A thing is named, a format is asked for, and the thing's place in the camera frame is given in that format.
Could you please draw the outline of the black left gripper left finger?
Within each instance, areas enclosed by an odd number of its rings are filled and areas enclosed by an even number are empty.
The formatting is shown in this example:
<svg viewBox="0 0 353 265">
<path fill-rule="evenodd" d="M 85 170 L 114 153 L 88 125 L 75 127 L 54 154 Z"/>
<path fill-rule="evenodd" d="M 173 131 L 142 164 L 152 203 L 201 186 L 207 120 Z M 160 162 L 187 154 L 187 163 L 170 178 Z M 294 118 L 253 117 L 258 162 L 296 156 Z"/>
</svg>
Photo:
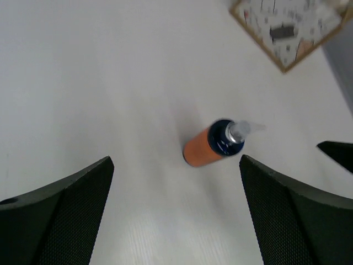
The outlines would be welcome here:
<svg viewBox="0 0 353 265">
<path fill-rule="evenodd" d="M 107 156 L 1 201 L 1 264 L 89 264 L 113 174 Z"/>
</svg>

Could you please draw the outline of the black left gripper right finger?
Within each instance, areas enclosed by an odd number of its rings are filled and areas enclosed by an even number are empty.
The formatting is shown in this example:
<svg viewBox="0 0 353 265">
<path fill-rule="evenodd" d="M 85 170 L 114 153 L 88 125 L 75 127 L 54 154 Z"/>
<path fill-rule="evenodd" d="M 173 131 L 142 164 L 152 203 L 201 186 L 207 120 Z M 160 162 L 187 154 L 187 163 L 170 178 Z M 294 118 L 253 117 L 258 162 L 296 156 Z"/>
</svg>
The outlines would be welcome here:
<svg viewBox="0 0 353 265">
<path fill-rule="evenodd" d="M 264 264 L 352 264 L 352 199 L 247 155 L 239 168 Z"/>
</svg>

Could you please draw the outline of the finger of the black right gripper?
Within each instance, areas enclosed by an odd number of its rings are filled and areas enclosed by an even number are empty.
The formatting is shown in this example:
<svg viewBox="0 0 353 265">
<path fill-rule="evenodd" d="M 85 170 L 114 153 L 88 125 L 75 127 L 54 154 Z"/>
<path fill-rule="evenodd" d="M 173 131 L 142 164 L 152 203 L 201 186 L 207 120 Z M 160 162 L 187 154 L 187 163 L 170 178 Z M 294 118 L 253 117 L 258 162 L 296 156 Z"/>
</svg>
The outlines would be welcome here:
<svg viewBox="0 0 353 265">
<path fill-rule="evenodd" d="M 353 172 L 353 144 L 347 142 L 323 141 L 317 145 L 323 153 L 344 167 L 350 173 Z"/>
</svg>

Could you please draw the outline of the orange blue pump bottle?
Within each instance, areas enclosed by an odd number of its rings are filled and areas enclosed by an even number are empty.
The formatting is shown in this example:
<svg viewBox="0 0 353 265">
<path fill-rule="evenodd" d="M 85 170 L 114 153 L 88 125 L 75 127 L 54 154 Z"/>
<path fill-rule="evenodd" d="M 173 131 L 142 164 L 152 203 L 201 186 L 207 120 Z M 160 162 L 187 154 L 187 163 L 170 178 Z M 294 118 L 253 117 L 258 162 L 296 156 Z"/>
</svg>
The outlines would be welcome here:
<svg viewBox="0 0 353 265">
<path fill-rule="evenodd" d="M 202 167 L 235 156 L 250 134 L 265 129 L 250 121 L 219 119 L 185 144 L 184 160 L 192 167 Z"/>
</svg>

